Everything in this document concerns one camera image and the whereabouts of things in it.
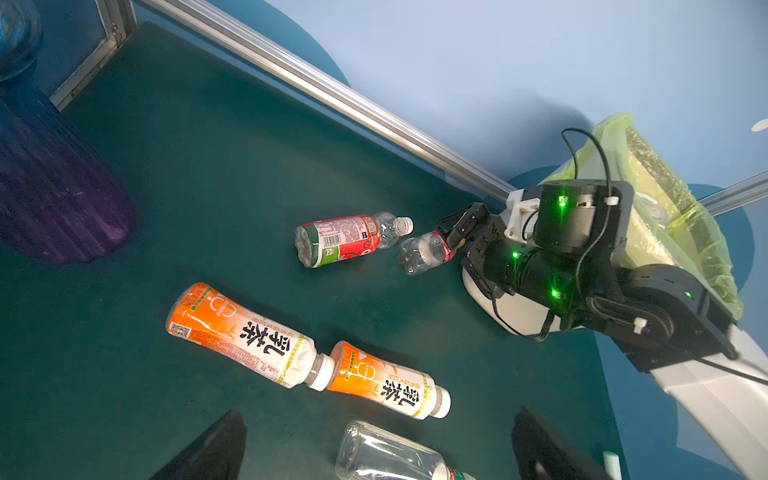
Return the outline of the orange label white bottle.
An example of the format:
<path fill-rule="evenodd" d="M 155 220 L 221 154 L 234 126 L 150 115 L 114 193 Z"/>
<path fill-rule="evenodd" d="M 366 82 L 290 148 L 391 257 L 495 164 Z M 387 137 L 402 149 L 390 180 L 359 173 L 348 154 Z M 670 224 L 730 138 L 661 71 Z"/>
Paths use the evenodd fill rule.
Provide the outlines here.
<path fill-rule="evenodd" d="M 327 389 L 370 400 L 400 414 L 424 420 L 442 419 L 451 408 L 449 392 L 421 371 L 397 365 L 346 341 L 332 350 L 335 371 Z"/>

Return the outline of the clear bottle red green label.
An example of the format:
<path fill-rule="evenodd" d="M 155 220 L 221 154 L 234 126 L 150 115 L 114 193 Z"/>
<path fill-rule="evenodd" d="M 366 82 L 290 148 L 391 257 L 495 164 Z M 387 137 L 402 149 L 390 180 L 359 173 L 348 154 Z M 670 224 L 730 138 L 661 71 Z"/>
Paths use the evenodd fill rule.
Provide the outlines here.
<path fill-rule="evenodd" d="M 439 452 L 359 420 L 344 431 L 335 473 L 339 479 L 475 480 Z"/>

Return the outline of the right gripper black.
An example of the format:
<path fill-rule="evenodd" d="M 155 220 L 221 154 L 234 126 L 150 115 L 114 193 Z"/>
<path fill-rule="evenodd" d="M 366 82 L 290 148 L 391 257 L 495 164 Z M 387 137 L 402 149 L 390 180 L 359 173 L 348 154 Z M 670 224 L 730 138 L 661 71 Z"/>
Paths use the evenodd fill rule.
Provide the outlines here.
<path fill-rule="evenodd" d="M 479 202 L 440 220 L 440 237 L 449 250 L 464 249 L 461 265 L 481 295 L 497 300 L 502 295 L 540 298 L 540 282 L 534 278 L 535 249 L 505 235 L 499 215 Z"/>

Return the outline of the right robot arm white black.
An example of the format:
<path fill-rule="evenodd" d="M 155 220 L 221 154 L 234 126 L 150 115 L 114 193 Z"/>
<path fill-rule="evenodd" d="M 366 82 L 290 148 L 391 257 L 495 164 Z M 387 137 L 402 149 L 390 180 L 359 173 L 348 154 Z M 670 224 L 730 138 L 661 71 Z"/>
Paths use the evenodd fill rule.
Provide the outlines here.
<path fill-rule="evenodd" d="M 491 303 L 520 297 L 545 309 L 535 341 L 552 327 L 609 337 L 654 377 L 748 479 L 767 475 L 767 356 L 692 274 L 620 261 L 626 226 L 616 206 L 541 204 L 534 235 L 475 203 L 438 225 Z"/>

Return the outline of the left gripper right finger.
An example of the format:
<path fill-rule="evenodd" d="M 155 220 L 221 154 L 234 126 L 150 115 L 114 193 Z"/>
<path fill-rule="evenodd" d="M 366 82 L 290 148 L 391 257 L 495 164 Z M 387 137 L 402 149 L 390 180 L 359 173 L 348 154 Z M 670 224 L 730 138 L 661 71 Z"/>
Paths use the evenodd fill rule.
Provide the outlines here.
<path fill-rule="evenodd" d="M 511 440 L 522 479 L 610 479 L 602 466 L 528 407 L 516 413 Z"/>

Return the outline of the cola bottle red label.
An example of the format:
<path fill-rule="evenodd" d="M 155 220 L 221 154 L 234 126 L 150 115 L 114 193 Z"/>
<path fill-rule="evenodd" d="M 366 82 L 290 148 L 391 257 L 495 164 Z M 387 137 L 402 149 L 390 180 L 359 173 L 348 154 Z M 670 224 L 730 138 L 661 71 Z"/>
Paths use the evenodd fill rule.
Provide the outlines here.
<path fill-rule="evenodd" d="M 408 276 L 416 276 L 449 262 L 454 256 L 455 251 L 433 231 L 405 240 L 400 245 L 397 262 Z"/>

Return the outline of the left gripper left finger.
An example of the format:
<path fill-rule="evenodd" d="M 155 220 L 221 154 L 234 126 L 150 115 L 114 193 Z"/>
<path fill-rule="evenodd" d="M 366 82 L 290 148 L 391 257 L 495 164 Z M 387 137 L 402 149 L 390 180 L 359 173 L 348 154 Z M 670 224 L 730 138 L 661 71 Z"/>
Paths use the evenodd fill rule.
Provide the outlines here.
<path fill-rule="evenodd" d="M 151 479 L 238 479 L 246 439 L 242 414 L 229 410 Z"/>

